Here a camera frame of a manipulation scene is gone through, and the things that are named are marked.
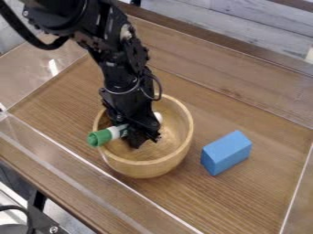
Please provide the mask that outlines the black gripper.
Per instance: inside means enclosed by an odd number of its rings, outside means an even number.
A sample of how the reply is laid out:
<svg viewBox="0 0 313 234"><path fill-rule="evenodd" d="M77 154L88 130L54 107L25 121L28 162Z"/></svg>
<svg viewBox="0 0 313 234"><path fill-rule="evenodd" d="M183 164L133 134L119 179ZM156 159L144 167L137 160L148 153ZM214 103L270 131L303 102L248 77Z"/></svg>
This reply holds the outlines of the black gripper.
<svg viewBox="0 0 313 234"><path fill-rule="evenodd" d="M128 122L135 126L127 127L125 141L129 147L137 149L147 140L156 143L160 137L157 132L160 124L151 110L152 82L141 81L124 87L105 82L99 94L111 123L120 125Z"/></svg>

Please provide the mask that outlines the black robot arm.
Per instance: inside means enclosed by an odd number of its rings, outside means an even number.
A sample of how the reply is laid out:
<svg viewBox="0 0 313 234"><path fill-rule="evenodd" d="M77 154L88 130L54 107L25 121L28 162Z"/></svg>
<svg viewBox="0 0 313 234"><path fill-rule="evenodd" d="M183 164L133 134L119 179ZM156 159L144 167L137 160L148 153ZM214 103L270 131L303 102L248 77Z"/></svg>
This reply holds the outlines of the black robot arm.
<svg viewBox="0 0 313 234"><path fill-rule="evenodd" d="M69 40L88 51L104 75L99 89L107 117L125 125L123 139L132 148L160 139L152 103L163 87L148 67L149 50L115 0L18 0L17 16L0 0L0 16L36 48L54 50Z"/></svg>

